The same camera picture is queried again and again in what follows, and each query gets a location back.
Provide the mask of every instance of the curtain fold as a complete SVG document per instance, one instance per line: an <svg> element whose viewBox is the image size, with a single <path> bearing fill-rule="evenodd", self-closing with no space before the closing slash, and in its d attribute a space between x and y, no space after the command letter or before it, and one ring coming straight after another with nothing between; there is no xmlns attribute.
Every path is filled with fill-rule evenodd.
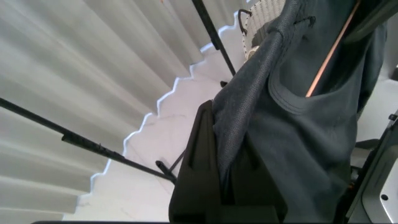
<svg viewBox="0 0 398 224"><path fill-rule="evenodd" d="M217 29L246 0L204 1ZM123 153L210 42L191 1L0 0L0 96ZM73 213L108 160L0 108L0 220Z"/></svg>

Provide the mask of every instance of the wicker basket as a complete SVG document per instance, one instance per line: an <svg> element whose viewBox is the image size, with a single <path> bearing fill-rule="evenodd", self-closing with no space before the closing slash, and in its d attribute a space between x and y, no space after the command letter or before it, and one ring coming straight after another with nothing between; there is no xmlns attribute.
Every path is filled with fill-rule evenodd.
<svg viewBox="0 0 398 224"><path fill-rule="evenodd" d="M244 56L248 60L266 38L268 25L282 12L285 0L260 0L249 11L238 11L239 27L242 31ZM247 14L242 24L241 13Z"/></svg>

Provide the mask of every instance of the white floor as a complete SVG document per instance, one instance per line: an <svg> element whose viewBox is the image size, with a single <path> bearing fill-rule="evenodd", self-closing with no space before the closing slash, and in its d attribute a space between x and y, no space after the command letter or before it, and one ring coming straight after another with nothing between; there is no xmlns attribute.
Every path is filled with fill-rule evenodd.
<svg viewBox="0 0 398 224"><path fill-rule="evenodd" d="M236 22L220 32L238 70L244 54ZM128 159L158 170L156 160L169 166L185 149L197 108L221 90L221 80L231 79L219 51L209 45L203 48L203 54L205 60L191 67L193 79L179 80L175 91L161 102L160 114L148 116L142 130L129 139L125 152ZM398 109L394 96L398 96L398 82L384 80L377 84L359 120L358 140L382 134L387 116ZM92 193L80 198L76 213L66 214L64 220L167 222L172 191L173 185L167 180L111 162L107 173L95 178Z"/></svg>

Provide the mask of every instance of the dark gray fabric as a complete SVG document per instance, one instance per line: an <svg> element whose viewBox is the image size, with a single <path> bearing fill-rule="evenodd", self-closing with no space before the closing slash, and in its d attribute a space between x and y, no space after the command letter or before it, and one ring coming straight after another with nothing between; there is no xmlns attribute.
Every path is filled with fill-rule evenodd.
<svg viewBox="0 0 398 224"><path fill-rule="evenodd" d="M374 2L362 2L354 25ZM340 44L315 95L304 96L353 5L286 1L257 52L213 102L221 184L247 134L287 202L286 222L333 221L348 185L358 102L367 100L377 79L386 27Z"/></svg>

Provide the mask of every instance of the basket handle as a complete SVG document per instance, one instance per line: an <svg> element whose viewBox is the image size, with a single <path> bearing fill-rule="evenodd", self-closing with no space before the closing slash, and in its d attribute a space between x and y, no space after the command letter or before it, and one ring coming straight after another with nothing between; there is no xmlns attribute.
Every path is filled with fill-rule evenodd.
<svg viewBox="0 0 398 224"><path fill-rule="evenodd" d="M247 35L247 34L248 34L248 30L245 29L245 28L243 28L243 25L242 25L241 12L244 12L244 13L246 13L246 14L249 14L249 16L252 15L252 12L251 12L251 11L247 11L247 10L245 10L245 9L240 9L240 10L238 11L239 27L241 28L241 32L244 33L244 35Z"/></svg>

